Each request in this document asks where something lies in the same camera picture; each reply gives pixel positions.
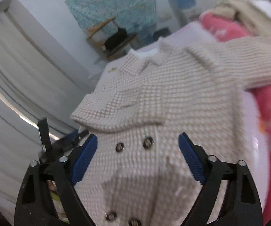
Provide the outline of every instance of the blue gripper pad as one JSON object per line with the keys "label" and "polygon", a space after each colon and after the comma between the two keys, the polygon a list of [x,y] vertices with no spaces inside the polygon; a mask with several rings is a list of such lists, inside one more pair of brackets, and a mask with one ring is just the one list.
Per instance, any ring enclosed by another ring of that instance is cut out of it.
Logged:
{"label": "blue gripper pad", "polygon": [[75,186],[77,182],[83,179],[83,176],[97,150],[97,147],[98,139],[96,135],[93,135],[73,165],[71,178],[73,186]]}
{"label": "blue gripper pad", "polygon": [[185,135],[179,135],[178,144],[180,147],[180,151],[182,152],[194,179],[200,182],[201,185],[204,185],[205,177],[203,164],[191,147],[190,142],[191,141],[189,140],[189,138]]}

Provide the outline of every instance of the metal screw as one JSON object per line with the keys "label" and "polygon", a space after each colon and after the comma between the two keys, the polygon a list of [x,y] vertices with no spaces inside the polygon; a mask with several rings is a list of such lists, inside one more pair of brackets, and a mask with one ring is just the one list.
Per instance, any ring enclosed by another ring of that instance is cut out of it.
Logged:
{"label": "metal screw", "polygon": [[105,214],[105,219],[109,222],[114,221],[117,218],[117,213],[116,212],[109,212]]}
{"label": "metal screw", "polygon": [[245,166],[246,166],[246,162],[243,161],[243,160],[238,161],[238,164],[239,164],[240,166],[242,166],[242,167],[245,167]]}
{"label": "metal screw", "polygon": [[37,166],[37,164],[38,164],[37,161],[31,161],[31,162],[30,162],[30,166],[31,166],[31,167],[35,167],[35,166]]}
{"label": "metal screw", "polygon": [[68,158],[67,156],[64,155],[64,156],[61,156],[61,157],[59,158],[59,161],[63,163],[63,162],[66,162],[68,159],[69,159],[69,158]]}
{"label": "metal screw", "polygon": [[215,162],[218,160],[215,155],[209,155],[208,159],[209,159],[209,161],[212,161],[212,162]]}

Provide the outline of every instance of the sweater collar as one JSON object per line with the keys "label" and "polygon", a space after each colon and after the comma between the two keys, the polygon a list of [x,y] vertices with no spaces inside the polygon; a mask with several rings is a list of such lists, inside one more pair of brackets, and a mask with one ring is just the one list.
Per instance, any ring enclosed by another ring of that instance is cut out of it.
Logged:
{"label": "sweater collar", "polygon": [[172,52],[178,50],[178,48],[165,42],[163,38],[160,38],[158,42],[160,52],[153,56],[140,58],[133,51],[129,51],[123,66],[119,69],[120,72],[138,76],[149,64],[156,66],[165,64]]}

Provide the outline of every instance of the pink blanket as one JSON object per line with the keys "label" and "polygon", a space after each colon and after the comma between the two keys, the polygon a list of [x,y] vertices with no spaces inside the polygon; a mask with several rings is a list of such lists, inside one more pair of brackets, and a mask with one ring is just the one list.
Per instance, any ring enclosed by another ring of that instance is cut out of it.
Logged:
{"label": "pink blanket", "polygon": [[200,16],[199,21],[218,41],[229,41],[236,38],[253,36],[238,22],[214,16],[212,12],[204,12]]}

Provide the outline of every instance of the sweater sleeve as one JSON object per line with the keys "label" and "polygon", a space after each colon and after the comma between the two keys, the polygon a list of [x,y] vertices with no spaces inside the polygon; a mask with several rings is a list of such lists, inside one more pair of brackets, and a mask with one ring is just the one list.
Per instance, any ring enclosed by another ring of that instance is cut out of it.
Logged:
{"label": "sweater sleeve", "polygon": [[246,37],[189,50],[210,69],[228,74],[243,90],[271,84],[270,38]]}

